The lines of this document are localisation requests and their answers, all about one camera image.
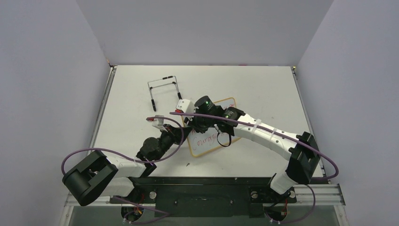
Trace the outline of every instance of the white tabletop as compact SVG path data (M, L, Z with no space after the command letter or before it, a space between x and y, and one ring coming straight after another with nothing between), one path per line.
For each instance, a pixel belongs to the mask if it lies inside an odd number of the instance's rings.
M290 67L121 65L115 73L95 147L133 157L146 138L160 136L146 117L161 114L181 122L180 117L168 114L178 101L173 85L153 89L156 113L151 105L147 82L170 75L177 77L185 99L195 102L205 95L213 101L234 97L239 109L266 124L297 134L309 131ZM230 147L197 158L191 156L185 142L174 156L156 165L151 176L271 177L286 167L287 161L266 147L240 139ZM322 176L320 167L314 176Z

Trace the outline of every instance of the screw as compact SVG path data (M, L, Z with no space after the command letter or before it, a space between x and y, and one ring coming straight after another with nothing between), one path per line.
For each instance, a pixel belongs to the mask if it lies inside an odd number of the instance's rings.
M155 199L155 197L157 197L157 193L156 192L150 192L150 199Z
M256 191L251 192L251 197L253 199L256 199L258 197L258 192L256 192Z

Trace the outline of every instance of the white wall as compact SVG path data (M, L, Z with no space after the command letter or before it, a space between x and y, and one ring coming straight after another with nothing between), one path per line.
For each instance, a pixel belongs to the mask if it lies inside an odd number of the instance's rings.
M0 31L1 225L58 225L61 161L88 146L109 66L72 0L2 1Z
M296 65L333 0L77 0L114 65Z
M399 225L398 10L397 0L335 0L297 67L352 226Z

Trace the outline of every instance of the small whiteboard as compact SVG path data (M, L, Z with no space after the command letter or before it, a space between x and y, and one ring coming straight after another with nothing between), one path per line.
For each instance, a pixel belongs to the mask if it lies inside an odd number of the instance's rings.
M214 104L220 105L223 109L237 107L236 100L232 97L215 101ZM239 139L240 137L231 137L231 143ZM222 145L228 145L229 135L221 133L218 140ZM217 131L215 128L209 128L205 133L197 133L192 130L187 137L187 142L193 157L201 156L222 147L217 142Z

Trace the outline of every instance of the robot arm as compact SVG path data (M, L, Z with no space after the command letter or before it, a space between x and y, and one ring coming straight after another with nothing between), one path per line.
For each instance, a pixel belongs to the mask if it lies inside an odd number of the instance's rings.
M284 139L274 134L275 132L284 134L318 149L314 137L307 132L304 132L302 135L288 133L264 124L260 119L255 119L237 108L229 107L223 110L221 106L214 105L208 96L202 97L195 104L187 99L180 100L176 106L176 111L213 115L254 124L254 126L248 126L231 121L198 116L185 116L184 119L184 122L188 126L193 127L197 132L203 133L209 127L214 127L219 132L228 133L230 136L252 140L288 160L287 167L275 174L269 182L270 188L279 195L285 194L295 184L308 184L319 163L320 157L311 150L298 145L292 140ZM260 129L258 126L268 128L272 132Z
M295 184L308 184L319 163L320 157L311 150L274 134L284 134L318 149L314 137L307 132L297 135L281 131L262 123L259 119L252 118L237 108L223 109L221 106L214 105L208 96L200 98L195 104L187 99L180 100L176 111L219 116L251 123L253 126L207 117L185 116L184 122L188 127L183 128L184 137L182 138L180 128L163 124L163 120L154 120L152 125L161 131L161 136L147 138L137 153L137 158L144 162L159 160L173 144L179 144L182 139L185 140L192 129L204 133L208 128L214 127L219 132L228 133L230 136L243 137L259 143L289 161L287 167L275 174L268 184L272 195L278 198L286 197L288 190ZM268 128L272 132L258 127ZM110 157L97 150L65 173L63 183L79 204L85 206L99 196L127 196L134 189L128 177L146 177L155 168L154 163L142 164L131 159Z

